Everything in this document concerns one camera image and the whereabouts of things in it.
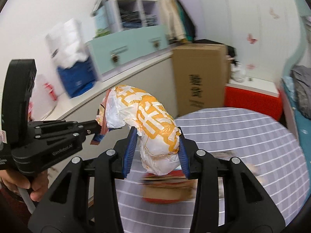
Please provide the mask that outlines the person left hand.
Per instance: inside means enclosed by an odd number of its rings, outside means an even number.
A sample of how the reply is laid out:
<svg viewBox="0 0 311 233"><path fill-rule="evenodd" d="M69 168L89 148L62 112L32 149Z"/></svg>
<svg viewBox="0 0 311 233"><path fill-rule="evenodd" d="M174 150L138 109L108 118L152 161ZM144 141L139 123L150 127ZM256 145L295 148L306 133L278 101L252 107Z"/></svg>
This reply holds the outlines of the person left hand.
<svg viewBox="0 0 311 233"><path fill-rule="evenodd" d="M18 188L32 188L30 198L32 201L39 202L48 190L48 170L38 174L32 182L17 171L1 170L1 181L12 192L18 192Z"/></svg>

